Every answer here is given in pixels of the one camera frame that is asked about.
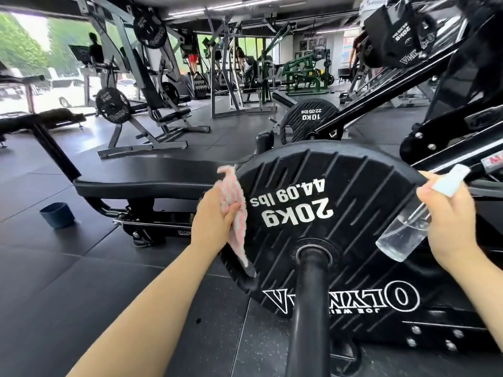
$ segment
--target cleaning cloth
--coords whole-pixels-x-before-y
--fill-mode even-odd
[[[248,261],[244,252],[244,236],[247,231],[248,212],[243,189],[236,177],[236,168],[232,165],[224,165],[217,169],[217,173],[225,174],[223,180],[215,183],[215,186],[221,190],[220,202],[222,204],[222,211],[226,213],[233,203],[239,203],[239,210],[230,228],[229,245],[234,253],[236,253],[247,275],[255,277],[255,267]]]

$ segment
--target sky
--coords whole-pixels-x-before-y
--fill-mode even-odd
[[[49,50],[50,43],[48,37],[49,29],[47,27],[47,18],[20,13],[12,13],[12,15],[18,20],[21,26],[26,29],[31,38],[40,43],[43,50]]]

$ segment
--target ceiling light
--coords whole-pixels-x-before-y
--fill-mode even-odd
[[[330,30],[321,30],[317,31],[316,34],[325,34],[325,33],[337,33],[338,31],[348,31],[359,29],[359,25],[349,26],[349,27],[340,27],[339,29],[330,29]]]
[[[290,6],[297,6],[297,5],[304,5],[306,2],[296,2],[295,4],[286,4],[286,5],[280,5],[280,8],[289,8]]]
[[[283,1],[283,0],[237,1],[237,2],[230,3],[230,4],[210,6],[207,9],[214,10],[216,12],[220,12],[223,10],[240,9],[240,8],[244,8],[247,6],[263,5],[263,4],[269,4],[269,3],[278,2],[278,1]],[[199,9],[184,10],[181,12],[168,13],[168,15],[173,18],[181,18],[181,17],[189,17],[189,16],[193,16],[193,15],[204,14],[204,11],[205,11],[204,8],[199,8]]]

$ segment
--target small bin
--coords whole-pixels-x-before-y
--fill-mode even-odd
[[[55,229],[66,228],[75,222],[75,217],[65,202],[54,202],[42,209],[40,214]]]

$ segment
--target car wheel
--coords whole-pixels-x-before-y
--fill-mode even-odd
[[[65,108],[71,107],[70,103],[63,97],[59,98],[59,103]]]

